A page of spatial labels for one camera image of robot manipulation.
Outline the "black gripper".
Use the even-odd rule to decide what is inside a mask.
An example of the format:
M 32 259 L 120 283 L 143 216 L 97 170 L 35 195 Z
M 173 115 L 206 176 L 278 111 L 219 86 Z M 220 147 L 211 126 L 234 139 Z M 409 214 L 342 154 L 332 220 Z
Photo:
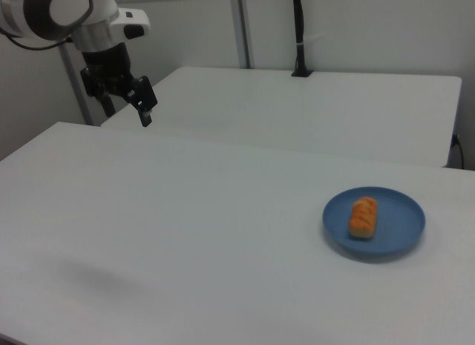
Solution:
M 131 74 L 131 60 L 125 43 L 107 50 L 83 52 L 86 68 L 81 71 L 86 93 L 100 101 L 107 117 L 116 113 L 110 95 L 120 96 L 134 106 L 144 128 L 152 123 L 151 112 L 157 105 L 147 76 Z

